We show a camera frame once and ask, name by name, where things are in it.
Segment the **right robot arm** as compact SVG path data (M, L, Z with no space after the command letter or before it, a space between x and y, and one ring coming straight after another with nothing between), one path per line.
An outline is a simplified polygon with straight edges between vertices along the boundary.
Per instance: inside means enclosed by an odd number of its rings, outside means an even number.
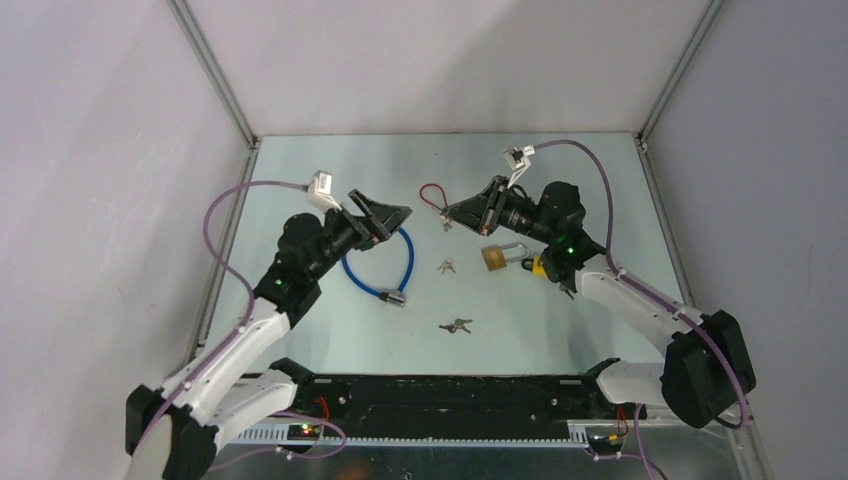
M615 360L581 392L585 411L606 418L621 404L670 409L694 428L732 405L746 408L757 378L737 319L706 314L663 294L615 261L585 231L576 186L554 181L534 201L504 176L447 206L444 216L481 236L506 228L543 244L547 279L608 309L661 355L659 363Z

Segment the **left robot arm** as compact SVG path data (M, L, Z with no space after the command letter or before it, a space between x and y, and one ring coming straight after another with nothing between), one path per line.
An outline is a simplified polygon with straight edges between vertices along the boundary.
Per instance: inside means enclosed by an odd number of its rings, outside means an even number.
M138 386L127 398L125 450L129 479L200 479L242 432L275 414L304 416L315 388L277 367L237 387L253 362L290 333L321 294L319 282L350 251L389 240L411 215L408 206L349 194L354 214L327 195L309 198L322 214L301 213L282 227L273 260L247 285L242 317L213 346L159 387Z

